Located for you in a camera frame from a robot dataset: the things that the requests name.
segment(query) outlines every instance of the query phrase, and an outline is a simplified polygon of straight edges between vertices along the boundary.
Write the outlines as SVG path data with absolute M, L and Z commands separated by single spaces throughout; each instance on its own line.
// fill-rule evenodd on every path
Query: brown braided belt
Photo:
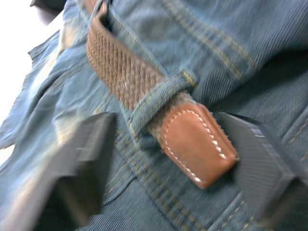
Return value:
M 96 1 L 84 0 L 89 13 Z M 103 3 L 91 22 L 87 56 L 112 94 L 132 111 L 165 77 L 103 26 L 107 8 Z M 210 112 L 185 92 L 175 95 L 150 121 L 147 130 L 200 188 L 211 185 L 237 162 L 236 150 Z

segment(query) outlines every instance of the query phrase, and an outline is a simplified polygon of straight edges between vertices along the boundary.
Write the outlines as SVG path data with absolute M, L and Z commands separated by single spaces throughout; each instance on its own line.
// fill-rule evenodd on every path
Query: blue denim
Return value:
M 108 111 L 118 126 L 102 212 L 78 230 L 263 230 L 230 174 L 200 190 L 145 126 L 185 89 L 211 111 L 271 125 L 308 168 L 308 2 L 113 0 L 110 32 L 165 75 L 132 112 L 88 62 L 90 20 L 68 0 L 64 26 L 29 53 L 33 69 L 0 128 L 0 148 L 15 144 L 0 172 L 0 226 L 79 121 Z

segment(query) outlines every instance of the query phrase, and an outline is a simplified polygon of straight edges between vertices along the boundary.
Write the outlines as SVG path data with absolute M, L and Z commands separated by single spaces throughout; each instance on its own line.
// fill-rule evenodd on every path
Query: jeans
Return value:
M 68 0 L 60 31 L 29 52 L 33 69 L 0 128 L 0 148 L 15 144 L 0 170 L 0 226 L 78 123 L 108 111 L 118 113 L 118 125 L 102 212 L 78 230 L 263 230 L 230 174 L 200 190 L 145 126 L 166 99 L 187 90 L 213 112 L 271 125 L 308 168 L 308 3 L 111 1 L 106 27 L 165 76 L 134 111 L 88 62 L 90 20 L 81 0 Z

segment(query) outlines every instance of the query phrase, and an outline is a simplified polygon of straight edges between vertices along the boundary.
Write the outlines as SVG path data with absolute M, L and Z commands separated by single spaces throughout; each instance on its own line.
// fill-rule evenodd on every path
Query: white stitching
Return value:
M 167 149 L 169 150 L 169 152 L 171 153 L 171 155 L 188 171 L 191 173 L 191 175 L 194 177 L 194 180 L 196 182 L 201 182 L 201 179 L 196 177 L 196 174 L 194 174 L 188 167 L 185 166 L 185 164 L 183 162 L 181 162 L 175 155 L 174 153 L 171 151 L 171 149 L 168 147 L 168 142 L 167 142 L 167 133 L 168 133 L 168 130 L 169 130 L 169 127 L 170 127 L 170 124 L 172 123 L 172 121 L 174 121 L 178 116 L 180 116 L 181 114 L 184 114 L 184 113 L 192 113 L 194 114 L 195 116 L 198 117 L 198 119 L 200 120 L 200 122 L 203 124 L 203 126 L 205 127 L 206 131 L 208 132 L 209 136 L 211 137 L 212 139 L 212 143 L 215 145 L 215 148 L 217 149 L 217 151 L 219 152 L 219 155 L 223 158 L 223 159 L 227 159 L 226 155 L 221 151 L 221 148 L 219 147 L 218 145 L 218 142 L 217 140 L 215 140 L 214 136 L 212 135 L 211 133 L 211 130 L 208 128 L 208 126 L 206 125 L 206 123 L 203 121 L 203 119 L 197 114 L 195 113 L 194 111 L 191 111 L 191 110 L 182 110 L 182 111 L 179 111 L 177 112 L 177 114 L 171 119 L 170 123 L 168 124 L 167 126 L 167 129 L 166 129 L 166 134 L 165 134 L 165 144 L 166 144 L 166 147 Z

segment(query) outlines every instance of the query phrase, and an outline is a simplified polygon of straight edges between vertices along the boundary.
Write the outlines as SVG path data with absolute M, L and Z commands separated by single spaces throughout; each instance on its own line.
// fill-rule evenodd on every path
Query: dark object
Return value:
M 116 116 L 94 115 L 77 131 L 43 172 L 35 190 L 7 231 L 72 231 L 99 214 L 114 138 Z
M 38 6 L 44 10 L 54 10 L 58 13 L 64 8 L 66 0 L 33 0 L 30 6 Z
M 260 223 L 308 230 L 308 173 L 300 162 L 285 153 L 269 126 L 227 113 L 215 116 L 238 151 L 233 177 Z

